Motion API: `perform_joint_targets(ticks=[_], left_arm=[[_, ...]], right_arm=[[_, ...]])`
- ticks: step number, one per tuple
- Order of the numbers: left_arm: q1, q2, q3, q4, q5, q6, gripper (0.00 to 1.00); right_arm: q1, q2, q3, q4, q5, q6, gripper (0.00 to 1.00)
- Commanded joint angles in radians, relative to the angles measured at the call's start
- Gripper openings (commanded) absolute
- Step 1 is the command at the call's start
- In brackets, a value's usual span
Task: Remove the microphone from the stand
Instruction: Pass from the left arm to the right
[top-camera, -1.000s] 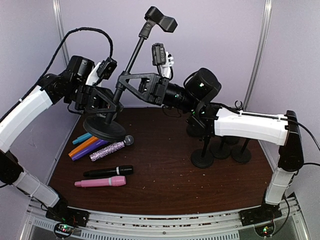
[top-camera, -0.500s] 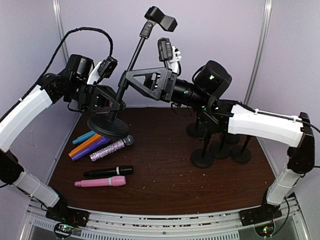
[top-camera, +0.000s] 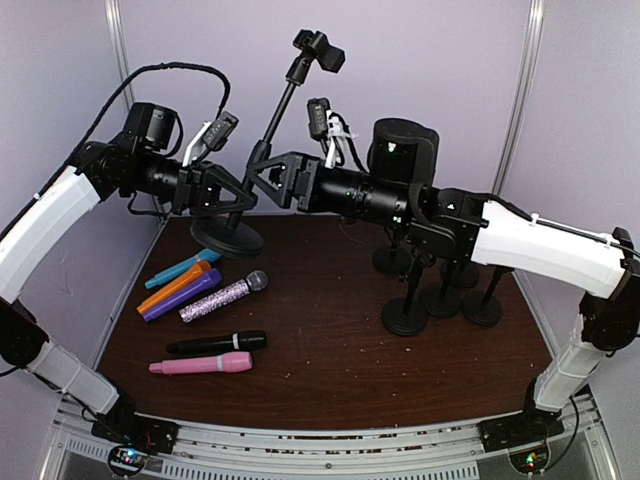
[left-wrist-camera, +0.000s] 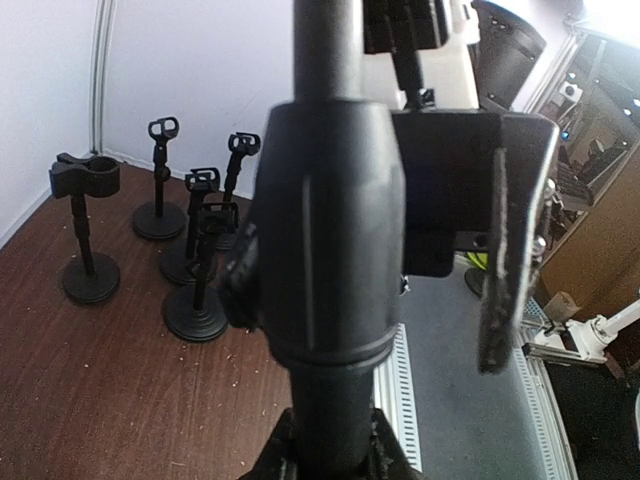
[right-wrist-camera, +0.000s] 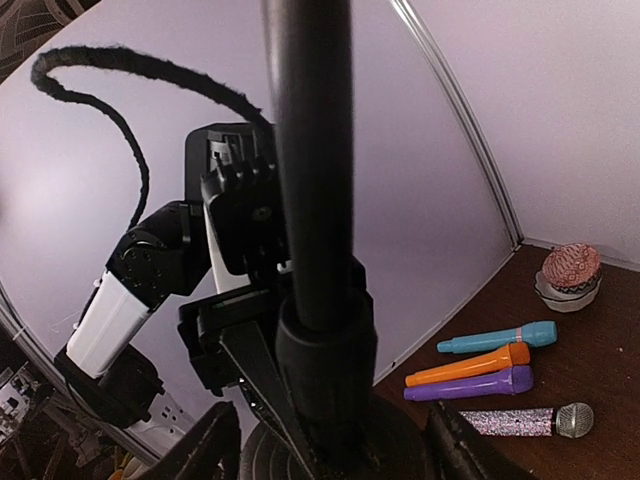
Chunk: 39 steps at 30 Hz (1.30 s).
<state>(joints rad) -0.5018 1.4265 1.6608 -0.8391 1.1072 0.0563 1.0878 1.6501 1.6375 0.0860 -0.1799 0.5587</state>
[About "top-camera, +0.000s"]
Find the black mic stand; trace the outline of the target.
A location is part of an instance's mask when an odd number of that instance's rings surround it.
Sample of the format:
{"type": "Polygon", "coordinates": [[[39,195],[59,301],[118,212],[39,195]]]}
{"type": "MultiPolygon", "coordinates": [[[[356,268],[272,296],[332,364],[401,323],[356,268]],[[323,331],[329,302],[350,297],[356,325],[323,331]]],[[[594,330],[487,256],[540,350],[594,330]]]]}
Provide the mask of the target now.
{"type": "MultiPolygon", "coordinates": [[[[285,90],[265,133],[251,150],[246,167],[256,157],[269,158],[273,137],[295,90],[304,84],[311,65],[318,63],[322,70],[337,73],[345,61],[344,51],[331,45],[326,34],[321,31],[300,30],[293,40],[293,46],[300,53],[293,60],[285,75],[285,90]]],[[[246,170],[242,183],[246,191],[253,193],[255,185],[246,176],[246,170]]],[[[262,252],[264,242],[257,232],[241,222],[245,211],[200,217],[192,224],[191,233],[194,239],[201,244],[226,256],[234,258],[256,257],[262,252]]]]}

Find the blue microphone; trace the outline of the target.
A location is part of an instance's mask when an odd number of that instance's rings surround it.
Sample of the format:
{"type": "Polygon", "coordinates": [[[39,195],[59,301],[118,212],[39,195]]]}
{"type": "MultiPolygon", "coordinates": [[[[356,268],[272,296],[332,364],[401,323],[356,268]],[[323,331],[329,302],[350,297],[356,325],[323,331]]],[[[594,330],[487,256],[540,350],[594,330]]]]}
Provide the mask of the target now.
{"type": "Polygon", "coordinates": [[[198,261],[204,260],[209,263],[212,263],[212,262],[216,262],[221,258],[222,256],[218,252],[215,252],[210,249],[203,249],[199,253],[187,258],[186,260],[183,260],[155,274],[150,280],[145,282],[144,286],[146,289],[150,290],[150,289],[165,285],[170,281],[176,279],[180,275],[184,274],[198,261]]]}

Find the glitter silver microphone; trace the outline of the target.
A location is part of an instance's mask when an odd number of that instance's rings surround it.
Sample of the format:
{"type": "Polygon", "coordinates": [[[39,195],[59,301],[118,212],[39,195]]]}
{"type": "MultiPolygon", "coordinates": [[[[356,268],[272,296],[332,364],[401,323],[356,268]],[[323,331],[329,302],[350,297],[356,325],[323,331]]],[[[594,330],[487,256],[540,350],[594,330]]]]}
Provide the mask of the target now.
{"type": "Polygon", "coordinates": [[[267,274],[262,270],[255,270],[245,278],[182,308],[179,311],[180,318],[184,323],[190,323],[251,293],[263,291],[268,283],[267,274]]]}

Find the orange microphone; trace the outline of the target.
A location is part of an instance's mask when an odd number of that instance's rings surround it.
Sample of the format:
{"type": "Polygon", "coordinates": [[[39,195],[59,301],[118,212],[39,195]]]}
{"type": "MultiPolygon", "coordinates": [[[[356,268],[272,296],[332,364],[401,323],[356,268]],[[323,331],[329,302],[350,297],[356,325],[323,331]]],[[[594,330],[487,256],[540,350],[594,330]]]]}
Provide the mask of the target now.
{"type": "Polygon", "coordinates": [[[155,305],[160,302],[166,300],[170,296],[178,293],[206,272],[212,269],[211,264],[206,260],[197,261],[194,265],[192,265],[186,272],[182,273],[176,279],[172,280],[169,284],[162,287],[156,293],[148,297],[144,300],[137,308],[137,312],[140,315],[144,315],[148,310],[150,310],[155,305]]]}

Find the purple microphone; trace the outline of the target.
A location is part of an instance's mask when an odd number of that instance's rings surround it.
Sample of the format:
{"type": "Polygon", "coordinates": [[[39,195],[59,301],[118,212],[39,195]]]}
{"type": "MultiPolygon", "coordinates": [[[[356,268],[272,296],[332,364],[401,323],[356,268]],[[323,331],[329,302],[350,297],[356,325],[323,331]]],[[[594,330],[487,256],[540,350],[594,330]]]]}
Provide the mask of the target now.
{"type": "Polygon", "coordinates": [[[196,295],[215,288],[221,281],[222,274],[218,269],[214,268],[205,272],[184,288],[178,290],[167,299],[162,300],[157,305],[151,307],[146,313],[143,314],[144,321],[150,322],[166,314],[167,312],[179,307],[188,300],[192,299],[196,295]]]}

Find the black microphone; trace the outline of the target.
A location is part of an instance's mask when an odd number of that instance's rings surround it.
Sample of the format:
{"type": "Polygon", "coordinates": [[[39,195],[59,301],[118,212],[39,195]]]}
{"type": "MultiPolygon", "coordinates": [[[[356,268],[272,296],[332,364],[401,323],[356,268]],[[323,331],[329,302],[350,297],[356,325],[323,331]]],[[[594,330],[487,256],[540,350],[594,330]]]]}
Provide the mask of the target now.
{"type": "Polygon", "coordinates": [[[217,355],[236,351],[252,352],[266,348],[267,333],[264,330],[240,331],[229,335],[181,340],[166,346],[172,355],[217,355]]]}

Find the glitter mic stand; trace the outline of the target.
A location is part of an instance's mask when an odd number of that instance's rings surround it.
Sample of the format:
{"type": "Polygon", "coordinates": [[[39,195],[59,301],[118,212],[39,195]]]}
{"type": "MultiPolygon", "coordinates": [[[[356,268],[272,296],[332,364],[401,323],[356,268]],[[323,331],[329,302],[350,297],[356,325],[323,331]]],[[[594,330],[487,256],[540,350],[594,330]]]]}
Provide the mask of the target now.
{"type": "Polygon", "coordinates": [[[412,266],[411,255],[400,247],[400,237],[394,231],[384,230],[388,244],[377,248],[372,255],[374,268],[386,275],[404,275],[412,266]]]}

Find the pink microphone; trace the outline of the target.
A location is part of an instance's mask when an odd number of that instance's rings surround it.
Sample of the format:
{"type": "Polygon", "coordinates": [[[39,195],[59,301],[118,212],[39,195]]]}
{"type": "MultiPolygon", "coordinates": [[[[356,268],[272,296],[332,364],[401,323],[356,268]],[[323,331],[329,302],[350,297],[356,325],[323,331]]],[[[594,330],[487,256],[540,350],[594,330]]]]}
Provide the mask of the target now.
{"type": "Polygon", "coordinates": [[[149,371],[161,375],[191,375],[205,373],[241,373],[251,370],[253,359],[249,352],[229,352],[217,356],[166,360],[151,363],[149,371]]]}

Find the pink mic stand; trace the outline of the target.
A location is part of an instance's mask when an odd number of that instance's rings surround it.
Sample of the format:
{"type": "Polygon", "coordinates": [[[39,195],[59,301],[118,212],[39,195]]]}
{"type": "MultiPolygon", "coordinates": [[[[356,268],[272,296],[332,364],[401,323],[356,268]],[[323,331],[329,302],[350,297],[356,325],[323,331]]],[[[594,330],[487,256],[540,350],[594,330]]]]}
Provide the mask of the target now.
{"type": "Polygon", "coordinates": [[[390,333],[400,337],[412,337],[420,334],[426,327],[428,316],[421,304],[415,300],[425,266],[426,253],[415,250],[409,273],[405,275],[406,294],[387,302],[381,312],[383,326],[390,333]]]}

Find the mic stand front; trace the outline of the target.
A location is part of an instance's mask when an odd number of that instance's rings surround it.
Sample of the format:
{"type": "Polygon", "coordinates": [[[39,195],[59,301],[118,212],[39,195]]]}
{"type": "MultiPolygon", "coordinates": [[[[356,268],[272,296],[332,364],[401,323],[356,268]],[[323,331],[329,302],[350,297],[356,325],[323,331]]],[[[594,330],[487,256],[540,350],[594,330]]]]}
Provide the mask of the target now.
{"type": "Polygon", "coordinates": [[[509,267],[496,266],[484,292],[473,290],[466,293],[461,303],[464,316],[472,323],[483,327],[497,325],[502,319],[503,308],[495,292],[502,278],[511,272],[512,269],[509,267]]]}

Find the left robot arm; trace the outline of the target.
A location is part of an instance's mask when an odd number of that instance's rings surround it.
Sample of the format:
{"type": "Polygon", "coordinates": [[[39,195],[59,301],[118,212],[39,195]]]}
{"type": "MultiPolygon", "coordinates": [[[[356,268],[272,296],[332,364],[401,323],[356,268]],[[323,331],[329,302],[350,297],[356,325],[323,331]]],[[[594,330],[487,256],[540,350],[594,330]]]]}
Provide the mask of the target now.
{"type": "Polygon", "coordinates": [[[252,258],[263,249],[261,236],[240,222],[257,203],[255,195],[228,170],[208,164],[209,153],[226,143],[238,119],[227,111],[207,122],[181,162],[162,155],[177,115],[149,103],[136,103],[123,131],[108,143],[86,142],[53,182],[32,199],[20,218],[1,235],[1,357],[14,369],[35,375],[75,399],[95,418],[94,430],[123,444],[144,440],[151,428],[120,388],[57,344],[18,297],[52,247],[85,214],[117,190],[149,193],[189,212],[191,234],[224,256],[252,258]]]}

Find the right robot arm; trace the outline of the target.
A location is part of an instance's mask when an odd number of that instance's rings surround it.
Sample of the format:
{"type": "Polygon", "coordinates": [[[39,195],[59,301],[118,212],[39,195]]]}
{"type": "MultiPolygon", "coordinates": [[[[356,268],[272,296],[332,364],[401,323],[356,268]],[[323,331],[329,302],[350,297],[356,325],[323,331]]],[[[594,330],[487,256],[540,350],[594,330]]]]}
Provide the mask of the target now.
{"type": "Polygon", "coordinates": [[[576,229],[529,214],[493,194],[433,184],[438,133],[417,122],[374,124],[365,163],[355,170],[299,152],[254,148],[246,178],[280,207],[331,212],[389,229],[414,248],[409,287],[383,308],[385,328],[413,336],[429,316],[463,313],[492,326],[502,308],[492,290],[456,297],[459,267],[490,265],[494,278],[524,270],[579,287],[577,324],[567,346],[534,378],[521,412],[482,421],[488,451],[562,432],[559,416],[599,363],[627,347],[639,328],[639,255],[629,233],[576,229]]]}

